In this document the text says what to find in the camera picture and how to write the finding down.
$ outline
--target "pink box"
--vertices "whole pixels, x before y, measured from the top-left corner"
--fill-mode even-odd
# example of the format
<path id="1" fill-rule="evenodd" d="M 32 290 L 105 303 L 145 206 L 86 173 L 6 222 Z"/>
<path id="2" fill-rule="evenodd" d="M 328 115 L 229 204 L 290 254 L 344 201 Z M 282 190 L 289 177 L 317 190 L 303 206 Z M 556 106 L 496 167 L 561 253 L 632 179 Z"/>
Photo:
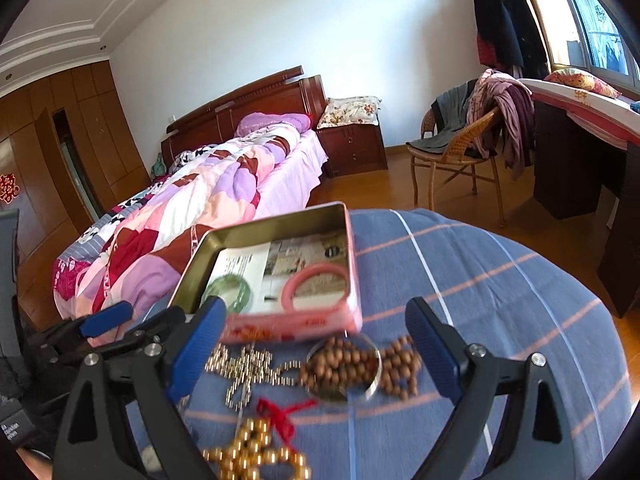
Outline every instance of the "pink box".
<path id="1" fill-rule="evenodd" d="M 350 215 L 342 202 L 307 208 L 295 213 L 211 230 L 200 241 L 170 300 L 188 314 L 200 306 L 213 265 L 221 250 L 249 247 L 274 240 L 346 231 L 348 290 L 329 308 L 275 314 L 228 314 L 221 340 L 227 344 L 247 341 L 289 341 L 321 338 L 335 332 L 359 332 L 362 328 L 360 289 Z"/>

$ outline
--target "wooden headboard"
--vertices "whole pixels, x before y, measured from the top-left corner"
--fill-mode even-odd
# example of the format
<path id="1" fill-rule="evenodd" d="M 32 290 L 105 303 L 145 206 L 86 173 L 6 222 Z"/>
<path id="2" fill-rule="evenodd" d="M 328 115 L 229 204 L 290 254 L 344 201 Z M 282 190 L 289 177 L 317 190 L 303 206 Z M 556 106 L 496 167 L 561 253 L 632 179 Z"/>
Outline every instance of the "wooden headboard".
<path id="1" fill-rule="evenodd" d="M 238 123 L 252 112 L 308 114 L 315 128 L 326 107 L 322 79 L 302 75 L 302 67 L 297 66 L 263 77 L 169 124 L 168 136 L 161 142 L 164 163 L 169 167 L 185 150 L 231 139 Z"/>

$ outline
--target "red ribbon bow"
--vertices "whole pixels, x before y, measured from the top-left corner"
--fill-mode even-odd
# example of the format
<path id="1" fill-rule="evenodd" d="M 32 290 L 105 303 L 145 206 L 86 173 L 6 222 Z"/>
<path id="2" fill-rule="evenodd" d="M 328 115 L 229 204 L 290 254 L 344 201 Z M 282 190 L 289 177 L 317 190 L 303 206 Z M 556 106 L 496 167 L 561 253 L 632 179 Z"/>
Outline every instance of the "red ribbon bow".
<path id="1" fill-rule="evenodd" d="M 316 404 L 317 402 L 311 399 L 306 400 L 305 402 L 300 402 L 299 404 L 293 404 L 288 408 L 281 409 L 277 404 L 261 397 L 258 399 L 258 406 L 255 410 L 261 417 L 270 421 L 271 426 L 275 428 L 276 432 L 280 435 L 284 446 L 288 447 L 293 452 L 297 452 L 297 450 L 290 444 L 293 436 L 296 434 L 296 427 L 287 418 L 287 415 L 311 408 Z"/>

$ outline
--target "wooden floor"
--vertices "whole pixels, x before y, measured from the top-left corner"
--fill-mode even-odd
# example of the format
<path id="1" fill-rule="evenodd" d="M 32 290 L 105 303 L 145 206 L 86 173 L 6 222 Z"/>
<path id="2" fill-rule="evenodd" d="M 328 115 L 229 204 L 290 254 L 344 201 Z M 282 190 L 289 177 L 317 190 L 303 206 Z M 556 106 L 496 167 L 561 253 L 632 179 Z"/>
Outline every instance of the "wooden floor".
<path id="1" fill-rule="evenodd" d="M 349 208 L 413 209 L 409 156 L 404 150 L 387 155 L 388 171 L 372 171 L 327 179 L 312 195 L 310 204 L 341 200 Z M 596 269 L 609 230 L 606 227 L 614 197 L 604 190 L 594 214 L 558 221 L 533 199 L 533 169 L 512 181 L 503 161 L 498 161 L 507 227 L 498 226 L 497 199 L 492 184 L 478 180 L 478 195 L 471 193 L 471 179 L 459 176 L 436 192 L 436 211 L 444 216 L 501 234 L 530 247 L 574 275 L 609 306 L 610 298 Z M 492 176 L 491 165 L 481 164 L 478 174 Z M 417 168 L 418 207 L 427 207 L 428 171 Z M 443 181 L 449 173 L 438 172 Z M 614 318 L 625 348 L 631 376 L 632 398 L 640 399 L 640 310 L 624 319 Z"/>

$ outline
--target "metal screw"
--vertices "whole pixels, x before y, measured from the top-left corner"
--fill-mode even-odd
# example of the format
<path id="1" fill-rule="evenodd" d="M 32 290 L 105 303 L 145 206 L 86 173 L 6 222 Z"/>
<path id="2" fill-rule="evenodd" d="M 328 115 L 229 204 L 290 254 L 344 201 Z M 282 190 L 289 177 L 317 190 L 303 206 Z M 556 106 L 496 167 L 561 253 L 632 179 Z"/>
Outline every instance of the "metal screw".
<path id="1" fill-rule="evenodd" d="M 467 348 L 473 357 L 484 357 L 486 355 L 486 348 L 480 343 L 471 343 Z"/>
<path id="2" fill-rule="evenodd" d="M 531 362 L 536 366 L 544 366 L 546 365 L 546 357 L 540 352 L 536 352 L 535 354 L 531 354 Z"/>
<path id="3" fill-rule="evenodd" d="M 158 343 L 151 343 L 145 346 L 145 355 L 149 357 L 155 357 L 162 351 L 162 345 Z"/>
<path id="4" fill-rule="evenodd" d="M 87 354 L 84 358 L 84 364 L 87 366 L 94 366 L 100 360 L 100 356 L 98 354 Z"/>

